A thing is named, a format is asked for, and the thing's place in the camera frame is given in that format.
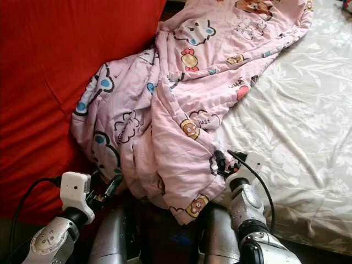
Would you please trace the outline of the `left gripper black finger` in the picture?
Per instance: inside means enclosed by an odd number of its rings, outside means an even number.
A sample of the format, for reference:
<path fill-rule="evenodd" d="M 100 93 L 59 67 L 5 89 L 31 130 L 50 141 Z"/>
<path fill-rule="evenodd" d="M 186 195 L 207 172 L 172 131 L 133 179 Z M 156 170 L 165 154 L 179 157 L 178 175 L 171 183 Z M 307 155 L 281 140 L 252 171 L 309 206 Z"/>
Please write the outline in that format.
<path fill-rule="evenodd" d="M 106 185 L 102 195 L 102 201 L 110 201 L 115 195 L 118 186 L 124 181 L 123 174 L 116 174 Z"/>

